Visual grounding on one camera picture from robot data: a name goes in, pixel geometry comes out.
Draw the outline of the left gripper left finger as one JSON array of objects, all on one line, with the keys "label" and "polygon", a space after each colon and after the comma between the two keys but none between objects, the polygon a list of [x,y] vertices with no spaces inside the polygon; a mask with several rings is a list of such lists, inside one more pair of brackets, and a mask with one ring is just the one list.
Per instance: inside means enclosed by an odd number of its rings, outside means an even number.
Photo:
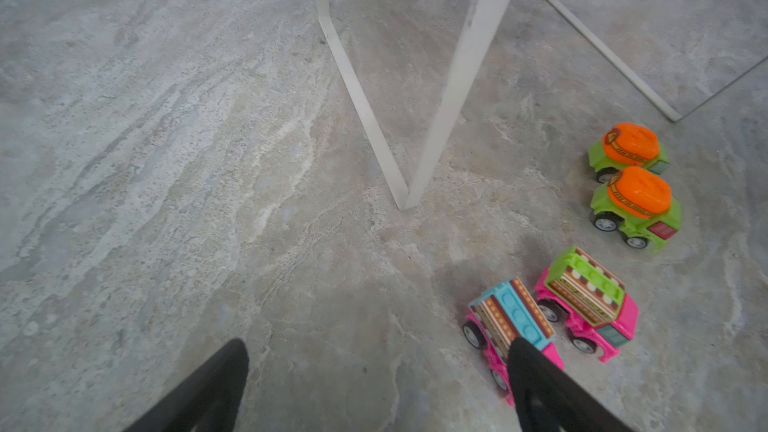
[{"label": "left gripper left finger", "polygon": [[129,431],[231,431],[249,370],[245,343],[234,338],[137,419]]}]

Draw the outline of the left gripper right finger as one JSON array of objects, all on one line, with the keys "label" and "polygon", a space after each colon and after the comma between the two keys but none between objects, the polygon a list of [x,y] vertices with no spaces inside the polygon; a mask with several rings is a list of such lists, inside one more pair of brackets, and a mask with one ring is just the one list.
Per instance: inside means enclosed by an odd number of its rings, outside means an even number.
[{"label": "left gripper right finger", "polygon": [[522,337],[510,344],[507,370],[523,431],[630,429]]}]

